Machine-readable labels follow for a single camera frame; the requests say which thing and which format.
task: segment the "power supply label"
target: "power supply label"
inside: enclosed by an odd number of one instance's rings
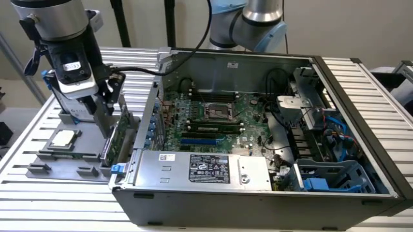
[[[191,155],[188,180],[196,183],[230,184],[228,157]]]

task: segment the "black pole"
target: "black pole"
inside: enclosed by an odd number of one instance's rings
[[[167,23],[167,38],[168,47],[176,47],[175,38],[175,0],[163,0],[166,7],[166,23]]]
[[[131,47],[128,26],[127,26],[127,20],[124,18],[121,0],[111,0],[111,5],[112,5],[113,13],[115,13],[115,18],[116,18],[121,46]]]

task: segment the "blue pcie slot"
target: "blue pcie slot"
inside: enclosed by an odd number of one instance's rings
[[[182,139],[180,144],[216,145],[215,139]]]

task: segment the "green circuit board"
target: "green circuit board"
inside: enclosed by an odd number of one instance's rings
[[[250,155],[262,155],[258,137],[260,136],[262,141],[264,141],[270,136],[270,130],[267,123],[263,122],[263,102],[258,101],[256,96],[252,94],[240,94],[236,101],[231,103],[218,103],[191,101],[183,94],[168,92],[166,93],[164,101],[174,102],[174,107],[170,109],[174,123],[170,122],[166,126],[164,151],[232,153],[234,149],[239,151],[238,149],[243,148],[242,151],[248,152]],[[208,114],[214,118],[206,119],[206,105],[223,108],[227,108],[226,106],[230,105],[231,119],[226,118],[227,114]],[[218,133],[216,145],[180,144],[182,135],[187,132],[187,119],[194,122],[242,122],[244,131],[242,131],[240,134]]]

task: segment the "screw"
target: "screw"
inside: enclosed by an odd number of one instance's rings
[[[36,17],[36,15],[33,15],[33,14],[29,14],[27,17],[31,18],[35,23],[37,23],[40,21],[39,18]]]

